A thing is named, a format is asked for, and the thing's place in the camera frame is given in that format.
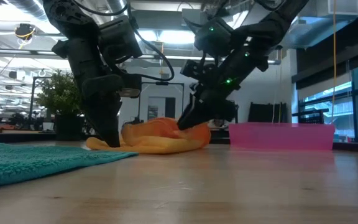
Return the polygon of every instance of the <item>crumpled towel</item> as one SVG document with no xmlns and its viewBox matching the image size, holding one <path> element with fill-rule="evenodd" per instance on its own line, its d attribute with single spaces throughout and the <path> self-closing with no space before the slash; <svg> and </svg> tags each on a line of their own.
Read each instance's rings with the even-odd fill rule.
<svg viewBox="0 0 358 224">
<path fill-rule="evenodd" d="M 171 154 L 201 149 L 209 144 L 211 131 L 206 123 L 180 131 L 171 118 L 157 118 L 144 124 L 127 124 L 121 131 L 121 147 L 91 137 L 86 146 L 92 150 L 130 151 L 141 154 Z"/>
</svg>

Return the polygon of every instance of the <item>plant pot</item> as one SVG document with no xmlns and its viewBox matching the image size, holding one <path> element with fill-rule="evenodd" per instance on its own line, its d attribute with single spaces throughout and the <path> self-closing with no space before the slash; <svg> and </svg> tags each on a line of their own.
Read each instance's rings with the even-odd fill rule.
<svg viewBox="0 0 358 224">
<path fill-rule="evenodd" d="M 56 140 L 79 141 L 82 139 L 83 119 L 75 115 L 56 115 Z"/>
</svg>

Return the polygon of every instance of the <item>desk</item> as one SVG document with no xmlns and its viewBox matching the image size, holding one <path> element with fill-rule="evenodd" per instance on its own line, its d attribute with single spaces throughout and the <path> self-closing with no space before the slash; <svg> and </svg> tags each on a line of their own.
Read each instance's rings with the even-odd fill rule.
<svg viewBox="0 0 358 224">
<path fill-rule="evenodd" d="M 358 154 L 228 147 L 0 187 L 0 223 L 358 223 Z"/>
</svg>

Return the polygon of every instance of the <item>black cable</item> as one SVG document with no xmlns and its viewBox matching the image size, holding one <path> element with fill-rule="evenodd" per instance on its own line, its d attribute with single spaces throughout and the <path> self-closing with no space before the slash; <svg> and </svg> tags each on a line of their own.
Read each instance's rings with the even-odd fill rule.
<svg viewBox="0 0 358 224">
<path fill-rule="evenodd" d="M 121 14 L 123 12 L 125 12 L 125 10 L 128 11 L 128 18 L 129 19 L 132 19 L 132 11 L 131 11 L 131 3 L 128 2 L 124 8 L 122 8 L 120 11 L 118 12 L 114 12 L 114 13 L 102 13 L 102 12 L 98 12 L 98 11 L 94 11 L 94 10 L 91 10 L 91 9 L 88 9 L 87 7 L 81 5 L 80 3 L 76 2 L 75 0 L 72 0 L 78 7 L 88 11 L 88 12 L 91 12 L 93 14 L 96 14 L 96 15 L 100 15 L 100 16 L 116 16 L 118 14 Z M 154 45 L 152 45 L 150 42 L 148 42 L 147 40 L 145 40 L 140 34 L 139 32 L 137 31 L 137 29 L 135 27 L 134 28 L 134 32 L 135 34 L 143 41 L 143 43 L 145 43 L 147 46 L 149 46 L 153 51 L 155 51 L 161 58 L 162 60 L 165 61 L 165 63 L 167 63 L 168 65 L 168 68 L 169 70 L 171 71 L 171 77 L 170 78 L 156 78 L 156 77 L 152 77 L 152 76 L 149 76 L 149 75 L 143 75 L 143 74 L 131 74 L 131 75 L 140 75 L 144 78 L 149 78 L 149 79 L 152 79 L 152 80 L 156 80 L 156 81 L 161 81 L 161 82 L 167 82 L 167 81 L 170 81 L 170 80 L 173 80 L 173 78 L 175 78 L 175 72 L 173 71 L 173 67 L 171 65 L 171 63 L 169 62 L 169 60 L 166 58 L 166 56 L 161 53 L 161 51 L 159 51 L 158 48 L 156 48 Z M 119 63 L 122 63 L 122 61 L 125 61 L 125 60 L 129 59 L 128 57 L 124 57 L 122 59 L 119 59 L 119 60 L 116 60 L 115 62 L 119 62 Z"/>
<path fill-rule="evenodd" d="M 260 4 L 264 9 L 268 10 L 268 11 L 276 11 L 284 2 L 285 0 L 282 0 L 281 3 L 276 6 L 276 7 L 270 7 L 268 6 L 265 2 L 263 2 L 263 0 L 254 0 L 256 3 Z"/>
<path fill-rule="evenodd" d="M 125 56 L 123 58 L 117 59 L 114 63 L 118 64 L 118 63 L 124 63 L 126 60 L 130 59 L 131 56 Z"/>
<path fill-rule="evenodd" d="M 93 14 L 99 15 L 99 16 L 118 16 L 121 13 L 125 12 L 128 9 L 128 4 L 126 4 L 120 11 L 118 12 L 112 12 L 112 13 L 103 13 L 103 12 L 98 12 L 92 9 L 88 9 L 87 7 L 81 5 L 80 3 L 78 3 L 76 0 L 72 0 L 78 7 L 84 9 L 85 11 L 91 12 Z"/>
<path fill-rule="evenodd" d="M 194 9 L 194 7 L 188 2 L 188 1 L 182 1 L 179 6 L 178 6 L 178 9 L 177 9 L 177 12 L 179 11 L 179 7 L 183 4 L 183 3 L 186 3 L 187 5 L 189 5 L 191 7 L 191 9 Z"/>
<path fill-rule="evenodd" d="M 149 46 L 153 51 L 155 51 L 161 58 L 162 60 L 164 60 L 165 63 L 167 63 L 169 70 L 171 71 L 171 77 L 170 78 L 155 78 L 155 77 L 151 77 L 149 75 L 143 75 L 143 74 L 138 74 L 144 78 L 149 78 L 152 80 L 156 80 L 156 81 L 161 81 L 161 82 L 167 82 L 167 81 L 171 81 L 173 80 L 173 78 L 175 78 L 175 72 L 173 71 L 172 65 L 169 62 L 169 60 L 166 58 L 166 56 L 161 53 L 161 51 L 156 48 L 154 45 L 152 45 L 149 41 L 145 40 L 137 31 L 137 29 L 134 29 L 135 34 L 143 41 L 143 43 L 145 43 L 147 46 Z"/>
<path fill-rule="evenodd" d="M 218 7 L 218 10 L 216 11 L 214 17 L 216 17 L 220 12 L 221 10 L 223 9 L 223 7 L 229 2 L 229 0 L 225 0 L 224 2 L 222 2 L 222 4 Z"/>
<path fill-rule="evenodd" d="M 204 64 L 205 64 L 205 58 L 206 58 L 206 53 L 205 52 L 203 52 L 203 57 L 201 58 L 201 61 L 200 61 L 200 70 L 202 70 L 203 69 L 203 67 L 204 67 Z"/>
</svg>

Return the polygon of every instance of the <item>doorway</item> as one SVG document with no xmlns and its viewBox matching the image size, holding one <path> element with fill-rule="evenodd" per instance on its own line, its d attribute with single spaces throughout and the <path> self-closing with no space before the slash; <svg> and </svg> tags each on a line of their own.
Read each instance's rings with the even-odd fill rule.
<svg viewBox="0 0 358 224">
<path fill-rule="evenodd" d="M 150 96 L 147 107 L 147 120 L 154 118 L 175 118 L 176 98 Z"/>
</svg>

